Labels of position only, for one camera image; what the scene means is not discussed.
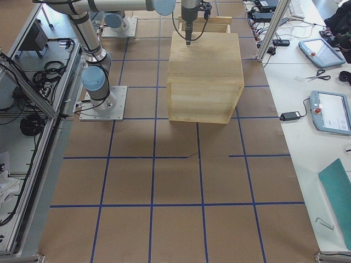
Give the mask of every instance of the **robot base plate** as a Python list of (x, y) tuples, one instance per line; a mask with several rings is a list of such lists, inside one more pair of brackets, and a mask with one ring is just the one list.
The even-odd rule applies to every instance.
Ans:
[(122, 32), (115, 32), (110, 27), (104, 28), (103, 38), (125, 38), (125, 37), (135, 37), (135, 32), (137, 30), (137, 18), (127, 18), (129, 21), (129, 28)]
[[(124, 107), (127, 98), (127, 86), (111, 86), (111, 92), (116, 95), (117, 104), (112, 110), (96, 111), (91, 108), (91, 104), (84, 104), (79, 119), (81, 121), (122, 121), (124, 115)], [(86, 93), (85, 100), (90, 100), (90, 96)]]

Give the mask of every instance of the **scissors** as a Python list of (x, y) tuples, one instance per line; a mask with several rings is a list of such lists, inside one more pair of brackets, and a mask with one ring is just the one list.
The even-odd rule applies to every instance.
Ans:
[(323, 79), (325, 81), (328, 81), (331, 78), (330, 75), (321, 76), (323, 73), (325, 73), (325, 70), (317, 70), (316, 76), (308, 77), (309, 82), (316, 79), (316, 78), (320, 78), (320, 79)]

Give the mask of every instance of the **green folder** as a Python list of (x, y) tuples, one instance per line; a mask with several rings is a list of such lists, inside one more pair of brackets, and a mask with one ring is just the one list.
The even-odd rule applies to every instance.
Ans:
[(351, 182), (340, 159), (321, 171), (319, 179), (340, 226), (345, 245), (351, 250)]

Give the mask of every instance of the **wooden crate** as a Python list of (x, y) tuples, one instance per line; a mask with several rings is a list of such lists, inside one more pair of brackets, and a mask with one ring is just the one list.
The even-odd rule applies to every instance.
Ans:
[(237, 34), (205, 32), (187, 46), (173, 32), (167, 77), (169, 120), (226, 124), (243, 89)]

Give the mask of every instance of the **floor grid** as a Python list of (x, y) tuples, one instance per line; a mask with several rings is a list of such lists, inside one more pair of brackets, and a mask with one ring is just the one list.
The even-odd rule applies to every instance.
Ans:
[(232, 14), (231, 31), (245, 41), (245, 88), (230, 123), (168, 121), (170, 19), (137, 12), (135, 40), (158, 39), (157, 54), (145, 45), (137, 55), (157, 59), (126, 59), (135, 40), (104, 40), (110, 84), (129, 89), (126, 116), (73, 121), (39, 246), (48, 263), (314, 262), (318, 247), (244, 5), (212, 4), (213, 14)]

